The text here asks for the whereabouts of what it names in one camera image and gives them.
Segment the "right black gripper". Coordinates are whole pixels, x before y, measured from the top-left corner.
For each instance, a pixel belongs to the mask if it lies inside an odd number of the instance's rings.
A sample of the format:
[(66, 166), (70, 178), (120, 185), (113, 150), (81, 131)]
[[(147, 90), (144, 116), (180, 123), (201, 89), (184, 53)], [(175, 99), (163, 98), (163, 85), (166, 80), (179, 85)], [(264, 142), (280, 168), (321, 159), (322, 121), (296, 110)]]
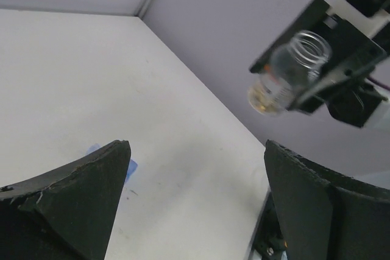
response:
[(306, 113), (306, 104), (315, 99), (327, 107), (332, 118), (363, 128), (386, 101), (385, 95), (366, 79), (377, 64), (387, 59), (387, 53), (350, 22), (334, 13), (328, 14), (329, 8), (325, 0), (311, 0), (260, 54), (249, 72), (261, 72), (273, 51), (288, 43), (296, 33), (307, 30), (319, 34), (330, 43), (330, 61), (322, 67), (320, 79), (301, 92), (288, 110)]

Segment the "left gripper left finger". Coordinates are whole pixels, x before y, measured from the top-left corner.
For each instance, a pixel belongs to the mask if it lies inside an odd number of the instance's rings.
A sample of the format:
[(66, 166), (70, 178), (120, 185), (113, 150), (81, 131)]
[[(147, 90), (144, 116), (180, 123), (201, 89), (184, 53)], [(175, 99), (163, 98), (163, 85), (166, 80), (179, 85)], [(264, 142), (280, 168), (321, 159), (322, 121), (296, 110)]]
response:
[(1, 188), (1, 259), (104, 259), (130, 162), (128, 141)]

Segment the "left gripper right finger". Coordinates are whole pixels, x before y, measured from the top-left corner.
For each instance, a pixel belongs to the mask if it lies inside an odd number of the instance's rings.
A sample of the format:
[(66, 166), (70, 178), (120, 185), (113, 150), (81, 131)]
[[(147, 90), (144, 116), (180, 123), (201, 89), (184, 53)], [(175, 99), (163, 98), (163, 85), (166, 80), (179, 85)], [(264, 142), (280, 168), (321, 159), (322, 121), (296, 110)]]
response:
[(389, 259), (389, 190), (268, 140), (264, 153), (288, 259)]

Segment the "clear bottle with orange pills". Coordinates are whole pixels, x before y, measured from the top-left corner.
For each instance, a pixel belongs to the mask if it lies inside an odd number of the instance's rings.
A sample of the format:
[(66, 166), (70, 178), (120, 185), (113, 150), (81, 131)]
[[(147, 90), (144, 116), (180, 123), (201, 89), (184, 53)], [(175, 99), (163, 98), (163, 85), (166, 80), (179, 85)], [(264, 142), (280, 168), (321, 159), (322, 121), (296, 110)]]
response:
[(272, 54), (249, 88), (250, 105), (261, 114), (275, 116), (286, 111), (296, 97), (319, 77), (332, 48), (320, 35), (297, 32)]

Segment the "blue weekly pill organizer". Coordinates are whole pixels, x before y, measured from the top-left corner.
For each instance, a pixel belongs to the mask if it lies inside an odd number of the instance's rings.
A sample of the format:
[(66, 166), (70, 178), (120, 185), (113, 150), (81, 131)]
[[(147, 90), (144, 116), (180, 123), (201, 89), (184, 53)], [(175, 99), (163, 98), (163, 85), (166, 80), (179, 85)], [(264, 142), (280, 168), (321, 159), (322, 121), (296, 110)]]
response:
[[(101, 148), (101, 146), (99, 144), (93, 144), (92, 146), (90, 146), (87, 149), (86, 155), (89, 155), (89, 154), (97, 151), (100, 148)], [(138, 167), (138, 164), (133, 159), (130, 159), (124, 183), (128, 182), (130, 176), (136, 171), (137, 167)]]

